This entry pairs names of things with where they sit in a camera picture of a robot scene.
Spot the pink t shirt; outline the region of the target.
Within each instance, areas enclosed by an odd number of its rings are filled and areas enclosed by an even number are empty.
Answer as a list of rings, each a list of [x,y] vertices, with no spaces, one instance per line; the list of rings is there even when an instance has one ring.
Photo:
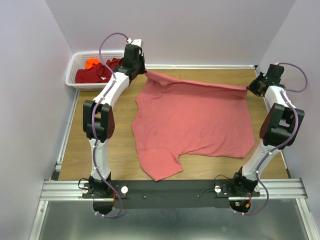
[[[180,173],[179,156],[245,158],[255,146],[244,86],[148,71],[132,123],[142,170],[154,181]]]

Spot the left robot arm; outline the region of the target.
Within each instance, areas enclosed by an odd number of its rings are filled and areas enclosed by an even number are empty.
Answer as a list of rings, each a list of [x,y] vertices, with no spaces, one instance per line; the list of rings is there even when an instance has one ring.
[[[140,39],[133,40],[124,48],[123,58],[111,71],[111,77],[102,91],[83,104],[83,131],[90,147],[92,169],[88,178],[88,194],[98,198],[115,195],[125,198],[128,188],[111,183],[109,166],[109,141],[115,131],[113,107],[122,92],[138,76],[146,72],[145,59]]]

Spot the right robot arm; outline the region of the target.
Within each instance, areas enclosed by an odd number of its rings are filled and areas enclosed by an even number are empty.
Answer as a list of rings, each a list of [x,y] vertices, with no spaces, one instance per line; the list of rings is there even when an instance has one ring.
[[[270,64],[267,72],[261,72],[247,90],[263,97],[270,109],[260,128],[260,142],[250,160],[234,174],[231,187],[235,195],[252,193],[260,176],[275,155],[291,146],[297,136],[305,112],[296,108],[287,93],[290,89],[281,84],[286,62]]]

